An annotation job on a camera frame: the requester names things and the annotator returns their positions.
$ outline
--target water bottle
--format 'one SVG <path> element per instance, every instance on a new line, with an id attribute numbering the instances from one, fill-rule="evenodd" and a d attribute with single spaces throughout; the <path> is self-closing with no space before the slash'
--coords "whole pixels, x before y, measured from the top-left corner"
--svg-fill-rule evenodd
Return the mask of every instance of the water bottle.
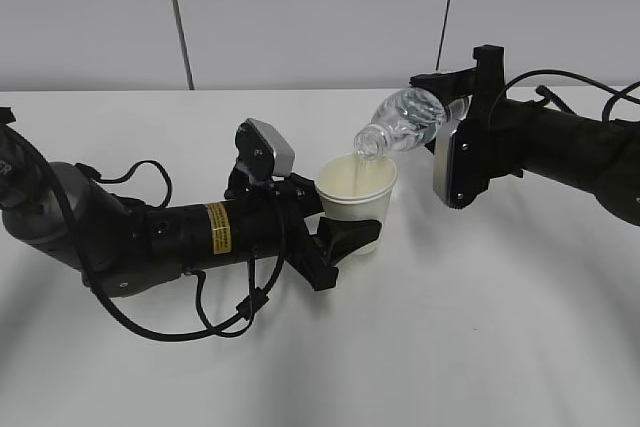
<path id="1" fill-rule="evenodd" d="M 355 150 L 373 160 L 392 151 L 415 149 L 431 142 L 445 122 L 464 118 L 468 108 L 467 98 L 444 106 L 428 90 L 399 90 L 380 104 L 371 123 L 356 134 Z"/>

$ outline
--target screw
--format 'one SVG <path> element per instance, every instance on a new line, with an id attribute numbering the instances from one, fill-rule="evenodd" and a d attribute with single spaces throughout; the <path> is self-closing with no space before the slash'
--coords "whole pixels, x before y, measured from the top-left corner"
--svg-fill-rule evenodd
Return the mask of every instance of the screw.
<path id="1" fill-rule="evenodd" d="M 167 222 L 166 220 L 161 220 L 156 224 L 156 229 L 158 234 L 160 235 L 166 234 L 167 231 L 169 230 L 169 222 Z"/>

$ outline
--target cable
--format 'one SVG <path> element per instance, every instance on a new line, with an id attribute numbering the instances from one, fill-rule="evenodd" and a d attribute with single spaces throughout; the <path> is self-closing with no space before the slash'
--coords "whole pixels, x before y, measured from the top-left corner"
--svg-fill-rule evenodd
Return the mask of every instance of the cable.
<path id="1" fill-rule="evenodd" d="M 203 323 L 203 325 L 209 330 L 209 331 L 215 331 L 215 335 L 217 335 L 218 337 L 224 337 L 227 339 L 230 338 L 234 338 L 234 337 L 240 337 L 242 334 L 244 334 L 247 330 L 249 330 L 249 328 L 253 325 L 253 321 L 255 319 L 255 314 L 257 309 L 254 308 L 255 302 L 254 302 L 254 298 L 255 298 L 255 292 L 256 292 L 256 259 L 255 257 L 252 255 L 251 257 L 249 257 L 249 259 L 247 260 L 247 272 L 248 272 L 248 277 L 249 277 L 249 318 L 248 318 L 248 322 L 247 324 L 239 329 L 236 330 L 235 332 L 223 332 L 223 330 L 225 329 L 220 329 L 220 324 L 218 325 L 213 325 L 211 324 L 211 322 L 209 321 L 209 318 L 207 317 L 207 314 L 204 311 L 204 308 L 202 306 L 202 293 L 204 290 L 204 284 L 207 280 L 207 274 L 205 274 L 202 270 L 194 270 L 192 271 L 193 275 L 195 275 L 198 279 L 198 284 L 196 286 L 196 312 L 198 313 L 198 317 L 200 318 L 200 321 Z"/>
<path id="2" fill-rule="evenodd" d="M 629 102 L 633 102 L 634 104 L 640 105 L 640 99 L 627 95 L 622 91 L 618 91 L 612 87 L 609 87 L 608 85 L 603 84 L 602 82 L 598 82 L 597 80 L 593 80 L 593 79 L 590 79 L 589 77 L 585 77 L 584 75 L 575 74 L 573 72 L 568 72 L 566 70 L 556 70 L 556 69 L 531 70 L 529 72 L 525 72 L 524 74 L 521 74 L 511 79 L 509 82 L 507 82 L 507 85 L 505 85 L 504 88 L 500 91 L 500 93 L 496 97 L 496 100 L 493 102 L 493 104 L 491 104 L 491 107 L 487 112 L 487 127 L 491 127 L 491 119 L 493 117 L 493 111 L 496 109 L 496 106 L 500 103 L 500 100 L 502 99 L 502 97 L 504 97 L 507 91 L 511 87 L 516 85 L 518 82 L 522 82 L 525 79 L 528 79 L 530 77 L 536 77 L 538 75 L 557 75 L 560 77 L 567 77 L 569 79 L 578 80 L 580 82 L 584 82 L 585 84 L 592 85 L 593 87 L 597 87 L 600 90 L 604 90 L 605 92 L 609 92 L 612 95 L 619 95 L 619 98 L 621 99 L 628 100 Z"/>
<path id="3" fill-rule="evenodd" d="M 271 201 L 271 205 L 273 206 L 276 216 L 278 218 L 278 226 L 280 227 L 280 248 L 278 249 L 278 258 L 276 260 L 276 266 L 271 273 L 271 277 L 264 285 L 264 293 L 265 295 L 269 293 L 269 291 L 273 288 L 278 277 L 280 276 L 280 272 L 282 272 L 282 266 L 284 265 L 284 258 L 287 255 L 287 228 L 285 227 L 284 216 L 282 215 L 282 211 L 280 210 L 280 204 L 278 203 L 276 196 L 273 192 L 269 192 L 269 200 Z"/>
<path id="4" fill-rule="evenodd" d="M 536 87 L 536 94 L 541 95 L 547 100 L 550 100 L 553 105 L 558 107 L 560 112 L 564 112 L 565 114 L 578 115 L 576 114 L 571 107 L 569 107 L 564 100 L 562 100 L 558 94 L 552 91 L 546 85 L 539 85 Z"/>
<path id="5" fill-rule="evenodd" d="M 442 31 L 440 32 L 440 44 L 438 45 L 438 58 L 436 60 L 436 71 L 440 70 L 440 58 L 442 57 L 442 47 L 444 46 L 444 35 L 447 31 L 447 22 L 449 20 L 449 8 L 451 7 L 451 0 L 447 0 L 446 7 L 444 9 L 444 19 L 442 20 Z"/>
<path id="6" fill-rule="evenodd" d="M 71 205 L 69 204 L 69 199 L 67 198 L 66 192 L 60 180 L 56 176 L 55 172 L 51 168 L 51 165 L 47 162 L 44 156 L 33 146 L 29 141 L 27 141 L 24 137 L 18 134 L 16 131 L 11 129 L 10 127 L 3 126 L 5 129 L 7 136 L 16 142 L 24 152 L 29 155 L 34 162 L 40 167 L 42 171 L 42 175 L 46 179 L 47 183 L 50 185 L 53 195 L 58 202 L 60 207 L 60 211 L 62 213 L 62 218 L 69 229 L 69 236 L 71 238 L 71 243 L 76 251 L 76 255 L 78 256 L 78 261 L 80 262 L 80 266 L 82 268 L 83 273 L 87 279 L 87 283 L 93 294 L 96 296 L 100 304 L 105 308 L 105 310 L 124 328 L 129 331 L 137 334 L 141 337 L 144 337 L 149 340 L 155 340 L 159 342 L 186 342 L 190 340 L 198 340 L 204 339 L 206 337 L 211 337 L 214 335 L 214 332 L 209 330 L 201 330 L 195 332 L 187 332 L 183 334 L 165 334 L 160 332 L 154 332 L 152 330 L 146 329 L 139 324 L 135 323 L 129 317 L 127 317 L 124 312 L 122 312 L 109 298 L 109 296 L 104 291 L 102 284 L 100 283 L 100 278 L 98 274 L 93 269 L 89 261 L 89 256 L 85 250 L 85 245 L 82 241 L 82 233 L 78 223 L 76 222 L 75 215 L 73 210 L 71 209 Z M 238 322 L 242 316 L 240 314 L 235 315 L 231 319 L 227 321 L 227 327 L 233 325 L 235 322 Z"/>
<path id="7" fill-rule="evenodd" d="M 138 170 L 138 168 L 144 164 L 153 165 L 156 169 L 158 169 L 158 171 L 160 172 L 160 175 L 162 175 L 162 178 L 164 179 L 165 185 L 167 186 L 167 193 L 165 194 L 164 199 L 160 203 L 160 205 L 158 206 L 151 205 L 149 206 L 149 208 L 152 210 L 164 209 L 169 205 L 169 202 L 171 202 L 171 196 L 173 195 L 173 183 L 171 182 L 171 177 L 169 176 L 167 169 L 165 169 L 163 165 L 156 160 L 140 160 L 139 162 L 136 162 L 135 164 L 133 164 L 131 168 L 122 177 L 118 177 L 116 179 L 103 179 L 100 173 L 96 169 L 90 166 L 86 166 L 84 164 L 76 164 L 76 167 L 81 168 L 85 172 L 85 174 L 87 173 L 86 172 L 87 169 L 91 169 L 90 178 L 99 184 L 114 185 L 114 184 L 123 184 L 129 179 L 131 179 L 131 177 L 133 177 L 133 174 L 136 173 L 136 170 Z"/>
<path id="8" fill-rule="evenodd" d="M 638 87 L 640 87 L 640 80 L 638 82 L 634 82 L 628 87 L 625 87 L 619 93 L 615 94 L 613 97 L 607 100 L 607 103 L 604 104 L 604 108 L 602 109 L 602 121 L 609 122 L 609 118 L 611 117 L 611 111 L 613 110 L 613 107 L 622 98 L 620 94 L 628 94 L 629 92 L 637 89 Z"/>

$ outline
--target robotic arm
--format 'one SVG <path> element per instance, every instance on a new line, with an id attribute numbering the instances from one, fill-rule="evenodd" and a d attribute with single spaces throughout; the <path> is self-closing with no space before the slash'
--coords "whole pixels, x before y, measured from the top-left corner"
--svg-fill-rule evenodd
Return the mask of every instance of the robotic arm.
<path id="1" fill-rule="evenodd" d="M 80 271 L 84 283 L 120 323 L 153 340 L 195 340 L 224 334 L 241 318 L 251 322 L 268 301 L 284 260 L 314 290 L 330 289 L 336 285 L 336 264 L 380 233 L 381 224 L 375 220 L 323 217 L 311 235 L 305 218 L 323 210 L 314 183 L 292 172 L 293 149 L 271 125 L 255 119 L 243 122 L 236 133 L 238 157 L 226 200 L 170 208 L 170 180 L 157 162 L 139 162 L 122 179 L 105 181 L 86 165 L 48 164 L 7 127 L 14 120 L 8 108 L 0 108 L 0 209 L 5 228 L 16 239 Z M 161 206 L 109 194 L 99 185 L 126 180 L 144 162 L 158 166 L 167 181 L 169 195 Z M 65 203 L 72 219 L 65 215 Z M 204 331 L 154 333 L 134 324 L 109 300 L 182 275 L 204 276 L 202 269 L 210 267 L 247 261 L 251 272 L 256 259 L 275 255 L 278 262 L 269 282 L 250 287 L 249 296 L 236 307 L 237 315 L 218 328 L 201 315 Z"/>
<path id="2" fill-rule="evenodd" d="M 590 192 L 616 217 L 640 225 L 638 124 L 547 109 L 548 100 L 506 98 L 503 55 L 502 47 L 485 45 L 474 50 L 475 68 L 411 78 L 443 105 L 472 96 L 466 118 L 443 126 L 428 146 L 440 199 L 462 209 L 491 179 L 526 170 Z"/>

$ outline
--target cup rim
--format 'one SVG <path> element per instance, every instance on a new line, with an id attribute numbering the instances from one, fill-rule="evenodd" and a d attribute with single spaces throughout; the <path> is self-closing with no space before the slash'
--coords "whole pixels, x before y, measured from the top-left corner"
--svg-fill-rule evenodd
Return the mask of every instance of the cup rim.
<path id="1" fill-rule="evenodd" d="M 335 157 L 335 158 L 331 159 L 329 162 L 327 162 L 326 164 L 324 164 L 322 166 L 322 168 L 320 169 L 320 172 L 322 172 L 322 169 L 324 169 L 330 162 L 333 162 L 334 160 L 342 159 L 344 157 L 351 157 L 352 155 L 358 155 L 358 154 L 354 154 L 352 152 L 350 154 L 339 155 L 338 157 Z M 367 194 L 367 195 L 361 195 L 361 196 L 335 196 L 335 195 L 331 195 L 331 194 L 328 194 L 327 192 L 323 191 L 318 186 L 318 183 L 315 182 L 316 191 L 318 192 L 320 197 L 322 197 L 324 199 L 327 199 L 327 200 L 330 200 L 331 202 L 334 202 L 336 204 L 357 205 L 357 204 L 364 204 L 366 202 L 371 202 L 371 201 L 374 201 L 374 200 L 378 200 L 379 198 L 384 197 L 386 194 L 391 192 L 393 187 L 396 185 L 396 181 L 398 180 L 398 167 L 396 166 L 396 163 L 390 157 L 385 156 L 384 159 L 386 159 L 388 162 L 390 162 L 391 166 L 393 167 L 393 178 L 391 179 L 391 181 L 384 188 L 382 188 L 380 190 L 377 190 L 377 191 L 372 192 L 372 193 Z"/>

